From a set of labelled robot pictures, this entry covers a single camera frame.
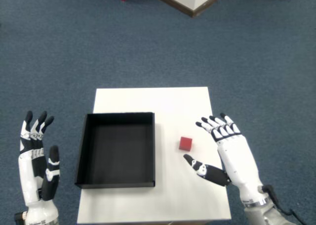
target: black wire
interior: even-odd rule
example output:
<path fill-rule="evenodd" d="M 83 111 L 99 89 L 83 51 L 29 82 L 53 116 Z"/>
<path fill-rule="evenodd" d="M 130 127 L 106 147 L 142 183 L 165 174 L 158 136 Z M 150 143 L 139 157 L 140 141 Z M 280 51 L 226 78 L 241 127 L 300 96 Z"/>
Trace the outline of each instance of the black wire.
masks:
<path fill-rule="evenodd" d="M 289 212 L 284 211 L 279 204 L 276 204 L 276 207 L 285 215 L 290 216 L 293 215 L 297 221 L 299 221 L 302 225 L 307 225 L 306 222 L 304 222 L 292 209 L 290 209 Z"/>
<path fill-rule="evenodd" d="M 262 187 L 262 191 L 263 192 L 266 192 L 268 193 L 268 195 L 270 196 L 272 202 L 275 204 L 275 206 L 277 207 L 277 209 L 280 210 L 281 213 L 287 215 L 287 216 L 290 216 L 290 215 L 293 215 L 297 221 L 299 221 L 302 225 L 307 225 L 307 223 L 305 223 L 292 209 L 289 210 L 289 212 L 283 210 L 280 206 L 280 204 L 278 203 L 278 199 L 277 199 L 277 196 L 273 190 L 273 187 L 272 185 L 264 185 Z"/>

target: black tray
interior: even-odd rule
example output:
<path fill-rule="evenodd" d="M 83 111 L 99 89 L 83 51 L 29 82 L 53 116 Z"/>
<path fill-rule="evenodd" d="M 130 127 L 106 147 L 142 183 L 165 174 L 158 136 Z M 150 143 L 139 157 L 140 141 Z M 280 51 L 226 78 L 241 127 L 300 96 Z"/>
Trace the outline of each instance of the black tray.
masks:
<path fill-rule="evenodd" d="M 155 186 L 155 114 L 87 114 L 75 185 Z"/>

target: blue carpet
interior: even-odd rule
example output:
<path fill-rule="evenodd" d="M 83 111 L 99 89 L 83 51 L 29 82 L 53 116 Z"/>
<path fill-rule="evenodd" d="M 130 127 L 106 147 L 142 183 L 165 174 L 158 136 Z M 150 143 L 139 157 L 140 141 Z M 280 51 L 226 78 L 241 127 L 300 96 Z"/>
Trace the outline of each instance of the blue carpet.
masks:
<path fill-rule="evenodd" d="M 0 0 L 0 218 L 25 210 L 19 132 L 27 110 L 55 116 L 60 224 L 77 220 L 84 115 L 96 88 L 208 86 L 213 113 L 247 137 L 263 183 L 316 221 L 315 0 L 219 0 L 191 19 L 158 0 Z M 232 221 L 246 225 L 238 189 Z"/>

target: red block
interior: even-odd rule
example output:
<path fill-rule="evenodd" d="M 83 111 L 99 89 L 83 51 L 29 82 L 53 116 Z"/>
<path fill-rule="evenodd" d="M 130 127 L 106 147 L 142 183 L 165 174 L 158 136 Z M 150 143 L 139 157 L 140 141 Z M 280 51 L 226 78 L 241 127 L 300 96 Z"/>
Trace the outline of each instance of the red block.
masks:
<path fill-rule="evenodd" d="M 192 147 L 192 138 L 181 137 L 179 149 L 190 151 Z"/>

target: table top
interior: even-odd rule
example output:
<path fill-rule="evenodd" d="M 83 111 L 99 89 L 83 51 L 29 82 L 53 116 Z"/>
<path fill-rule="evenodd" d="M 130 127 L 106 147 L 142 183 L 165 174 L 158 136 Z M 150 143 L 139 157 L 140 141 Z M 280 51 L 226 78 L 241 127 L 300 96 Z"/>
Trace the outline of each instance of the table top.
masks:
<path fill-rule="evenodd" d="M 190 137 L 189 154 L 221 168 L 216 143 L 195 125 L 212 113 L 207 87 L 97 89 L 93 113 L 119 112 L 155 113 L 156 186 L 82 189 L 79 224 L 231 218 L 226 189 L 198 177 L 178 149 Z"/>

